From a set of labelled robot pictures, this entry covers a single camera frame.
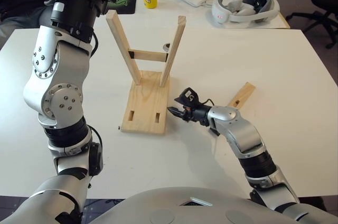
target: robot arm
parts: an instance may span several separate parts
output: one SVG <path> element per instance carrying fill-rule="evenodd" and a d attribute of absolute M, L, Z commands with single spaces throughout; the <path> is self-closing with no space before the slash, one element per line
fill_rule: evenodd
<path fill-rule="evenodd" d="M 299 199 L 274 164 L 257 129 L 241 117 L 233 107 L 208 106 L 199 102 L 197 93 L 185 89 L 175 101 L 183 105 L 184 111 L 169 107 L 176 117 L 187 122 L 199 121 L 209 126 L 217 135 L 226 137 L 232 151 L 253 188 L 251 199 L 267 208 L 283 213 L 301 223 L 336 223 L 338 218 L 307 204 Z"/>
<path fill-rule="evenodd" d="M 49 0 L 51 26 L 41 26 L 24 100 L 38 112 L 57 175 L 3 223 L 80 223 L 90 180 L 103 168 L 82 110 L 95 18 L 108 0 Z"/>

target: wooden board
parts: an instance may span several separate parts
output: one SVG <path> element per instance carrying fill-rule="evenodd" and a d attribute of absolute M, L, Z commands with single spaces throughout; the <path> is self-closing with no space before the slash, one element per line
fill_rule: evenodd
<path fill-rule="evenodd" d="M 117 15 L 117 12 L 115 10 L 109 10 L 106 16 L 106 20 L 133 80 L 136 82 L 137 85 L 139 85 L 141 82 L 141 75 L 135 60 L 130 58 L 129 43 L 126 38 L 125 31 L 123 30 L 121 21 Z"/>
<path fill-rule="evenodd" d="M 129 92 L 122 132 L 164 134 L 169 93 L 169 80 L 159 86 L 161 72 L 140 71 L 141 84 Z"/>
<path fill-rule="evenodd" d="M 133 49 L 129 49 L 129 51 L 134 53 L 134 59 L 159 61 L 159 62 L 165 62 L 167 59 L 167 53 L 164 52 L 139 51 Z"/>
<path fill-rule="evenodd" d="M 171 66 L 174 63 L 174 59 L 176 56 L 177 49 L 179 48 L 179 44 L 180 44 L 180 41 L 183 35 L 185 24 L 186 24 L 185 16 L 179 16 L 176 33 L 175 33 L 173 41 L 170 43 L 169 50 L 168 50 L 168 59 L 167 59 L 167 62 L 165 62 L 165 67 L 161 75 L 161 80 L 159 83 L 161 87 L 165 86 L 165 82 L 169 77 Z"/>
<path fill-rule="evenodd" d="M 255 90 L 255 86 L 250 83 L 245 85 L 237 92 L 235 97 L 229 102 L 228 106 L 240 109 Z"/>

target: white table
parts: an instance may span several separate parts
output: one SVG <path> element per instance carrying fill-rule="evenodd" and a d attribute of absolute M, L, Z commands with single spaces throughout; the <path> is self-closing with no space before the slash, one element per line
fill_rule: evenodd
<path fill-rule="evenodd" d="M 126 27 L 133 49 L 161 51 L 175 28 Z M 145 44 L 147 34 L 153 43 Z M 0 52 L 0 195 L 28 196 L 55 175 L 37 114 L 24 102 L 37 30 L 16 30 Z M 248 197 L 243 170 L 224 137 L 167 114 L 164 136 L 122 133 L 131 77 L 108 26 L 84 83 L 84 114 L 104 140 L 104 169 L 88 198 L 127 198 L 166 186 L 198 186 Z M 160 62 L 138 62 L 158 70 Z M 338 194 L 337 86 L 299 30 L 186 27 L 171 72 L 169 105 L 186 87 L 226 105 L 246 81 L 257 89 L 241 109 L 300 197 Z"/>
<path fill-rule="evenodd" d="M 279 14 L 270 22 L 255 23 L 232 23 L 228 22 L 224 25 L 215 24 L 211 17 L 211 8 L 200 6 L 198 8 L 188 5 L 181 0 L 158 0 L 157 8 L 150 10 L 143 5 L 143 0 L 136 1 L 135 14 L 121 15 L 121 22 L 123 25 L 130 25 L 136 27 L 151 27 L 151 26 L 165 26 L 170 27 L 177 24 L 177 17 L 179 15 L 186 16 L 187 26 L 198 28 L 268 28 L 268 29 L 285 29 L 290 28 L 284 20 L 283 16 Z M 106 24 L 105 17 L 101 16 L 96 20 L 96 27 Z"/>

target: office chair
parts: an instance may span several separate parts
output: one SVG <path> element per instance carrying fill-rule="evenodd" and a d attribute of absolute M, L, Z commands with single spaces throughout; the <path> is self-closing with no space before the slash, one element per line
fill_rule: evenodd
<path fill-rule="evenodd" d="M 336 17 L 338 16 L 338 0 L 311 0 L 314 5 L 317 7 L 326 10 L 325 14 L 322 14 L 318 11 L 315 11 L 312 14 L 307 13 L 292 13 L 285 17 L 287 21 L 289 21 L 293 16 L 305 17 L 310 20 L 315 20 L 316 22 L 311 24 L 309 27 L 303 30 L 303 33 L 309 31 L 315 26 L 322 24 L 326 31 L 328 32 L 332 43 L 326 45 L 327 49 L 331 49 L 337 43 L 337 35 L 338 30 L 334 31 L 332 27 L 336 27 L 338 29 L 338 22 L 329 18 L 331 14 L 334 14 Z"/>

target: mouse pad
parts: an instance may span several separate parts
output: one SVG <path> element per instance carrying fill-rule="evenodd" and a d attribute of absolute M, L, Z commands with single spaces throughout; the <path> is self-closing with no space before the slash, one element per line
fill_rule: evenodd
<path fill-rule="evenodd" d="M 108 2 L 108 10 L 116 10 L 118 14 L 134 14 L 136 0 L 116 0 L 115 3 Z"/>

